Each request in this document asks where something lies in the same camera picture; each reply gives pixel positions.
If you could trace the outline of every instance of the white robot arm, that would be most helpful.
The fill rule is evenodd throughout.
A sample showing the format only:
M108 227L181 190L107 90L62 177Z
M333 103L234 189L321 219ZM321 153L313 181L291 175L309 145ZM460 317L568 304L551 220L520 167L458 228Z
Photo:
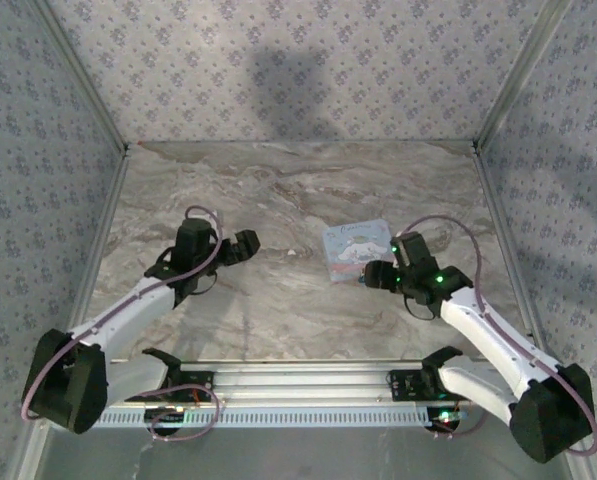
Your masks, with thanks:
M460 270L453 266L440 269L419 233L396 236L391 245L395 264L370 262L365 267L365 284L402 294L405 304L414 299L427 306L490 362L472 362L460 350L445 347L423 360L421 382L398 381L392 372L398 385L392 388L393 395L415 398L418 389L427 399L442 399L449 393L469 399L508 425L520 447L539 462L592 433L588 419L594 415L591 382L580 366L564 367L528 342L479 296ZM563 388L556 375L571 388Z
M31 409L82 433L93 426L107 406L167 383L176 384L180 361L164 352L148 349L128 362L114 364L112 360L151 322L195 294L200 277L214 275L219 266L248 260L260 247L255 232L239 232L237 243L223 240L215 260L197 275L180 282L163 282L191 271L208 258L212 232L208 222L186 219L178 231L176 246L163 252L127 296L71 332L51 330L45 334L36 348L23 395L56 351L91 330L127 299L134 298L52 368L34 395ZM415 299L426 305L434 316L465 335L490 362L473 362L459 350L445 347L422 361L422 370L414 372L420 381L394 380L394 398L441 400L450 394L453 398L469 399L508 425L521 448L540 462L548 461L590 433L587 418L571 396L536 363L557 371L593 411L589 377L578 365L565 368L528 342L478 298L472 282L458 269L439 269L420 234L394 237L392 251L398 267L388 262L370 262L365 268L366 286L387 289L402 294L405 302ZM489 320L479 300L484 302ZM530 358L521 355L519 348L530 352Z
M221 266L249 260L260 248L253 230L238 232L235 243L225 239L220 246L212 245L212 238L219 241L208 221L186 218L175 246L160 255L127 295L70 332L54 329L43 335L31 363L23 404L40 372L70 342L75 346L51 367L29 407L74 433L89 430L107 406L175 383L181 375L180 361L159 350L147 349L128 362L112 361L154 320L186 297L202 293L197 291L201 277L215 276ZM210 260L212 251L216 254ZM194 270L197 273L185 275Z

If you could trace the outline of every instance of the marble surface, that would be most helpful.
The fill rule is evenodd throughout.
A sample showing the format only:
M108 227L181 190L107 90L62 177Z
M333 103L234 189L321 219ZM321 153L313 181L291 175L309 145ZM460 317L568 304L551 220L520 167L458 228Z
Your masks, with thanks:
M227 235L256 230L261 249L220 269L213 289L156 321L128 356L150 346L184 360L414 359L445 345L473 354L441 320L410 316L402 297L329 279L327 226L383 218L395 233L432 213L473 228L485 296L522 325L466 143L155 143L132 146L129 155L89 316L173 245L188 205L218 211ZM473 276L475 254L457 227L429 221L418 231L441 265Z

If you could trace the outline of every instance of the wire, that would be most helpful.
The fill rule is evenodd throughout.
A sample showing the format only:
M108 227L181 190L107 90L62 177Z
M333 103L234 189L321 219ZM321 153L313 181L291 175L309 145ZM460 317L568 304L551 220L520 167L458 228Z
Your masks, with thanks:
M405 309L407 310L407 313L409 315L411 315L412 317L414 317L416 320L424 320L425 322L431 322L432 320L436 319L436 315L434 314L433 317L431 318L424 318L424 317L419 317L418 315L414 315L414 312L411 311L411 307L409 306L409 300L410 297L405 297Z
M209 395L211 397L212 403L214 403L216 405L216 409L214 410L214 414L211 417L211 420L209 421L209 423L207 423L207 425L204 426L204 428L202 430L200 430L198 433L194 433L193 435L187 435L185 437L163 437L162 435L158 435L156 433L156 425L158 424L158 422L160 422L160 420L163 417L166 417L171 412L161 413L160 415L153 418L149 425L149 432L151 433L151 436L153 437L154 440L161 440L163 442L184 442L187 440L193 440L194 438L200 438L203 435L206 435L212 428L214 428L216 423L218 423L218 419L220 418L220 411L221 411L220 410L220 400L218 399L218 397L216 396L216 393L213 390L210 390L202 385L198 385L195 383L189 383L186 385L179 385L176 387L161 388L160 390L151 390L149 392L141 393L138 396L139 397L151 397L151 396L155 396L155 395L163 395L166 393L178 392L180 390L192 390L192 392L194 392L194 393L196 390L200 390L201 392L205 392L207 395Z
M214 281L211 283L211 285L209 285L207 288L205 288L204 290L201 290L199 292L191 292L191 293L189 293L189 295L202 295L203 293L207 293L209 290L214 288L214 285L216 285L216 282L218 281L218 272L214 272L211 275L212 275L212 277L214 277Z
M194 268L186 273L183 273L181 275L177 275L177 276L169 278L167 280L163 280L161 282L157 282L152 285L149 285L148 287L140 290L138 293L132 295L131 297L128 297L122 303L120 303L119 305L117 305L116 307L111 309L109 312L107 312L105 315L103 315L102 318L100 320L98 320L95 324L93 324L88 330L85 330L80 335L74 337L64 347L62 347L60 350L58 350L56 352L56 354L53 357L51 357L51 359L40 370L40 372L38 373L38 375L32 382L31 386L29 387L29 390L27 391L27 395L25 395L25 399L23 400L22 407L20 409L20 416L22 417L23 420L32 421L32 420L38 420L39 418L41 418L40 416L29 415L29 407L34 398L34 395L38 392L38 389L40 388L40 384L47 377L47 374L50 372L50 370L58 363L58 361L60 361L60 359L62 359L62 357L64 357L67 353L69 353L72 348L74 348L76 345L78 345L83 339L85 339L89 335L91 335L94 331L97 331L98 329L100 329L103 325L105 325L107 322L109 322L112 318L114 318L116 315L118 315L120 312L122 312L129 305L134 303L136 300L139 300L140 298L142 298L143 295L146 295L147 293L149 293L157 288L160 288L163 285L168 285L173 282L185 280L185 279L195 275L196 273L202 271L207 265L209 265L214 260L214 258L216 258L216 255L218 255L218 252L220 251L220 247L221 247L222 239L223 239L222 225L220 224L218 217L211 210L209 210L208 208L205 208L201 205L192 205L191 207L187 208L187 210L185 210L185 218L189 218L189 212L191 212L192 210L201 210L201 211L205 212L206 214L208 214L211 217L211 219L216 224L216 230L217 230L216 246L214 247L214 249L211 252L211 254L209 255L209 257L207 257L207 259L204 262L202 262L200 265L198 265L196 268ZM183 388L186 389L186 388L191 388L191 387L184 385L181 387L171 387L171 388L178 388L179 390L182 390ZM165 393L162 390L158 391L158 392L160 392L160 393L154 393L154 395ZM209 431L209 429L205 429L201 433L204 435L207 431Z
M482 263L483 263L482 262L482 253L480 252L480 247L478 246L478 241L476 240L476 237L474 236L473 232L461 221L456 220L455 218L450 217L448 215L427 215L425 217L419 218L414 223L409 225L402 233L409 232L412 228L416 227L417 225L420 225L423 222L426 222L427 220L436 220L436 219L437 220L446 220L446 221L455 223L460 228L462 228L465 231L465 233L469 236L469 238L471 239L471 243L473 244L474 250L476 252L476 275L474 277L474 292L476 294L476 303L478 304L478 308L480 308L480 311L483 313L484 318L487 320L487 323L489 323L491 328L493 328L498 335L500 335L509 345L511 345L511 347L514 350L516 350L523 357L525 357L527 360L532 362L532 364L536 365L540 370L542 370L547 375L552 377L556 382L558 382L558 384L571 396L571 398L573 398L573 400L576 402L576 404L578 404L578 406L580 407L582 412L585 414L585 417L587 417L587 421L589 422L589 425L591 426L591 431L592 431L592 436L593 436L592 446L589 447L587 450L567 449L566 452L569 453L570 455L574 455L574 456L578 456L578 457L589 457L589 456L593 455L594 453L596 453L597 452L597 422L596 422L596 419L594 418L594 414L589 409L589 406L587 406L587 404L582 399L582 397L578 394L578 392L576 392L576 390L574 390L573 387L571 385L569 385L565 381L565 379L562 378L562 376L560 376L560 374L558 372L554 371L552 368L545 365L545 363L543 363L539 359L534 359L534 356L530 352L528 352L525 348L523 348L522 345L520 345L518 342L516 342L516 340L514 340L513 337L511 337L507 332L505 332L505 330L503 330L503 328L500 325L498 325L496 323L496 321L491 317L491 315L487 312L487 307L485 305L485 300L482 296L482 290L480 287L480 276L482 274Z

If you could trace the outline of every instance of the floral wallpaper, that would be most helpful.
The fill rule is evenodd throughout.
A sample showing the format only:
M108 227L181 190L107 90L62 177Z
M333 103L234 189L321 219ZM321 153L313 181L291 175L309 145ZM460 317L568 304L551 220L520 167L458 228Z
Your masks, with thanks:
M597 407L597 0L574 2L485 158L548 344Z
M543 2L49 3L135 142L472 139Z
M119 153L26 3L0 1L0 479L35 344L64 325Z

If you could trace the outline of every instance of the white cable tray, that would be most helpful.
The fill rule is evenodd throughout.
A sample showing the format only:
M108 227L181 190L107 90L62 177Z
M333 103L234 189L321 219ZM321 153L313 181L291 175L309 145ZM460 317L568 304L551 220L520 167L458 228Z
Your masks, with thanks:
M144 408L112 407L94 428L145 428ZM182 422L157 427L198 428L213 418L213 410L186 410ZM426 408L390 407L232 407L223 410L215 428L423 427L431 422Z

